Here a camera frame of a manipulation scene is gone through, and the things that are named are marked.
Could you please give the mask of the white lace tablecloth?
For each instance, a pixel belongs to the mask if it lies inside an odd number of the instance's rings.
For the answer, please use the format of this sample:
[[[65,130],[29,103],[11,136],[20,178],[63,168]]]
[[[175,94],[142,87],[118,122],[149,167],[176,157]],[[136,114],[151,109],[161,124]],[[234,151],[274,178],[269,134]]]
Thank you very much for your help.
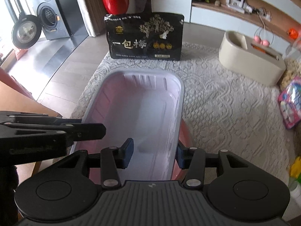
[[[184,82],[183,119],[194,144],[207,152],[226,148],[290,185],[293,132],[283,125],[277,87],[225,69],[218,49],[184,43],[178,61],[112,59],[105,55],[71,114],[81,119],[101,80],[118,68],[163,69]]]

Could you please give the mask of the grey washing machine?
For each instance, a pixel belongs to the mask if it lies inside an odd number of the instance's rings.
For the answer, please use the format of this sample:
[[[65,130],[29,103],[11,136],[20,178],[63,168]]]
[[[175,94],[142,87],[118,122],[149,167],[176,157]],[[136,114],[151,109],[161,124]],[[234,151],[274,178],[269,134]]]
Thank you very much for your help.
[[[30,0],[33,14],[21,13],[12,30],[12,42],[18,49],[32,47],[43,34],[47,40],[71,36],[57,0]]]

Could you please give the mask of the yellow toy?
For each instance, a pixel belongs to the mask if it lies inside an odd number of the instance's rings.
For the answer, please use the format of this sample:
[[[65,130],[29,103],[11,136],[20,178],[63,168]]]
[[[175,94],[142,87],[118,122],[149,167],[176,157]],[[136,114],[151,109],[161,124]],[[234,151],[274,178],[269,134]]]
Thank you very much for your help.
[[[291,165],[289,170],[289,175],[291,178],[301,183],[301,157],[300,156],[296,157],[295,161]]]

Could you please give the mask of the pink marshmallow bag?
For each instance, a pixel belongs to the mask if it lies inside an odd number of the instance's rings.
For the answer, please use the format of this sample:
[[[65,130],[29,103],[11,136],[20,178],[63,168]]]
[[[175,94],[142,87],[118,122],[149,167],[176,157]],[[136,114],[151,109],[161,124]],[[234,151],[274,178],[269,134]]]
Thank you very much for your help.
[[[296,76],[279,95],[278,103],[286,129],[300,122],[300,76]]]

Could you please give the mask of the cream tissue box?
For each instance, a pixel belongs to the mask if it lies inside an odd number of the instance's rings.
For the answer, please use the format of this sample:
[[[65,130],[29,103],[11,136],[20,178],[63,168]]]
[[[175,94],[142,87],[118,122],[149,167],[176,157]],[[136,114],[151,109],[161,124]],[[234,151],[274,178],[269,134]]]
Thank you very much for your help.
[[[286,70],[277,51],[235,31],[224,33],[218,56],[228,70],[266,86],[275,86]]]

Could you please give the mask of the black plum snack bag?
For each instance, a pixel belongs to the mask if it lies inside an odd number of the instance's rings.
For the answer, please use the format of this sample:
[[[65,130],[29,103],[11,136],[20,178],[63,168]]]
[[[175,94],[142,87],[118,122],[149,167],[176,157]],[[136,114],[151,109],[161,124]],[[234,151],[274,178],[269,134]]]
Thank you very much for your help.
[[[166,12],[107,14],[104,17],[113,59],[180,60],[184,15]]]

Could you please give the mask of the clear glass snack jar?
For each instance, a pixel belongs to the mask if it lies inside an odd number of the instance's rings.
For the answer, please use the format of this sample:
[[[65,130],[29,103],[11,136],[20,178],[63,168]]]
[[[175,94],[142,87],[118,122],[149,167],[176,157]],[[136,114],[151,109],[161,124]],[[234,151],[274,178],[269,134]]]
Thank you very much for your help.
[[[278,82],[281,91],[283,91],[296,76],[300,76],[300,36],[292,44],[288,45],[283,59],[286,70]]]

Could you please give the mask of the pink round earmuffs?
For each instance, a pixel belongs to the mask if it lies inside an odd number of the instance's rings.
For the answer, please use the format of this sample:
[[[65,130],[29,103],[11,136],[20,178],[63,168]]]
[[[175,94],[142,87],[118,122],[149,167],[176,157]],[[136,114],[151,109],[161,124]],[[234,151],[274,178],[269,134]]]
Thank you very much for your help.
[[[264,47],[270,47],[274,42],[274,33],[267,31],[266,27],[258,27],[254,33],[254,41]]]

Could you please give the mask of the white charging stand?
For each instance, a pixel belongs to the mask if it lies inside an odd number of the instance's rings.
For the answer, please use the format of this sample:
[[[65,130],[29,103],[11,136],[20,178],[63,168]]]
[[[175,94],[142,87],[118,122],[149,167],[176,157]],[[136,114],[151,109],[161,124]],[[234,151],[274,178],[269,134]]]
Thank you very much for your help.
[[[226,6],[242,14],[252,14],[253,12],[252,6],[246,0],[226,0]]]

